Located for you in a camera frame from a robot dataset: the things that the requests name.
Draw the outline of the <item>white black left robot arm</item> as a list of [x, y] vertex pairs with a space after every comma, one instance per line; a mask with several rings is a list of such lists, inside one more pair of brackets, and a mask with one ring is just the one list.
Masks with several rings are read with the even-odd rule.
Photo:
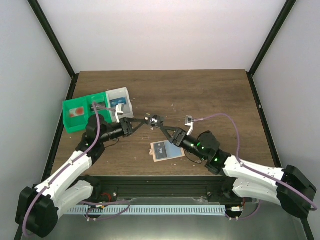
[[102, 189], [96, 180], [79, 176], [91, 168], [105, 151], [104, 143], [132, 135], [145, 124], [144, 119], [121, 118], [108, 123], [101, 114], [89, 117], [85, 133], [70, 158], [49, 178], [37, 186], [26, 187], [19, 195], [15, 221], [26, 237], [49, 235], [59, 219], [78, 203], [97, 202]]

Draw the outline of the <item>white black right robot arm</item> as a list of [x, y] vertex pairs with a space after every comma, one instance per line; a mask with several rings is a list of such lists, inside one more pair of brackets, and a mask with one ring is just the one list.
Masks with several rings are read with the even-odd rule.
[[171, 144], [205, 161], [209, 172], [231, 178], [222, 188], [225, 200], [239, 197], [274, 203], [299, 219], [318, 209], [314, 203], [317, 189], [297, 167], [270, 167], [239, 159], [221, 150], [211, 131], [195, 138], [179, 127], [162, 126], [160, 130]]

